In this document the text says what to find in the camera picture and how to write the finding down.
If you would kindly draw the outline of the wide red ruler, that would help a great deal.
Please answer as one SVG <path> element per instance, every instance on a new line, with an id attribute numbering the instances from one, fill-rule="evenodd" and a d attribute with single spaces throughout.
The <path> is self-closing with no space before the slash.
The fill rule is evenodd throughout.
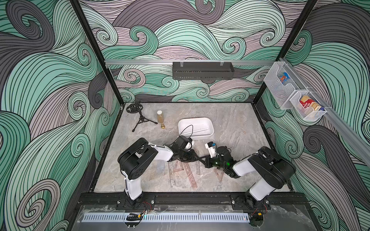
<path id="1" fill-rule="evenodd" d="M 196 180 L 195 180 L 195 178 L 193 176 L 193 173 L 192 173 L 192 170 L 191 170 L 189 164 L 188 163 L 184 163 L 183 166 L 184 166 L 184 169 L 185 169 L 186 174 L 188 176 L 188 179 L 189 179 L 189 182 L 191 184 L 192 189 L 197 189 L 198 186 L 197 186 Z"/>

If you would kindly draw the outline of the short clear ruler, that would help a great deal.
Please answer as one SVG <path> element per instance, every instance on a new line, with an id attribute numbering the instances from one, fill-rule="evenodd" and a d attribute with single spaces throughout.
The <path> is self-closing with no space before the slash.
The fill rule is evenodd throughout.
<path id="1" fill-rule="evenodd" d="M 196 174 L 200 175 L 200 162 L 199 161 L 196 162 Z"/>

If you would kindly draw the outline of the white storage box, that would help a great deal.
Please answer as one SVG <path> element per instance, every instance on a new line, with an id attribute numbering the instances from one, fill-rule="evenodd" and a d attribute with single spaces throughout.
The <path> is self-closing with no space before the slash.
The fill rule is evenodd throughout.
<path id="1" fill-rule="evenodd" d="M 202 133 L 190 133 L 190 134 L 182 134 L 186 128 L 193 126 L 195 130 L 202 129 L 202 128 L 209 128 L 211 131 L 209 132 L 202 132 Z M 179 135 L 183 135 L 185 137 L 190 137 L 192 140 L 205 140 L 210 138 L 214 134 L 214 126 L 212 121 L 207 117 L 197 117 L 197 118 L 186 118 L 182 119 L 178 122 L 178 131 Z"/>

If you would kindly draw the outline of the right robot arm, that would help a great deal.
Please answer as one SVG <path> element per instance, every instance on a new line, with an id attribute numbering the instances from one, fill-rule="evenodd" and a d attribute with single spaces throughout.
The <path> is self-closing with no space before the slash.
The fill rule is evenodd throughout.
<path id="1" fill-rule="evenodd" d="M 239 161 L 234 160 L 226 146 L 217 147 L 215 143 L 209 142 L 205 144 L 205 148 L 209 152 L 203 161 L 207 168 L 215 167 L 234 179 L 252 172 L 260 175 L 261 179 L 245 194 L 246 202 L 252 207 L 263 201 L 271 192 L 281 189 L 296 172 L 291 161 L 266 146 Z"/>

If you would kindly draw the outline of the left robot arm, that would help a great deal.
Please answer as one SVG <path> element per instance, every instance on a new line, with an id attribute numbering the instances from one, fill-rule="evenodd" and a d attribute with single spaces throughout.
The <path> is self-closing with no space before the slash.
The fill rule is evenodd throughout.
<path id="1" fill-rule="evenodd" d="M 154 160 L 184 163 L 199 161 L 193 149 L 194 141 L 179 136 L 169 145 L 156 145 L 141 137 L 118 157 L 120 172 L 125 178 L 125 192 L 131 200 L 139 198 L 143 192 L 141 176 Z"/>

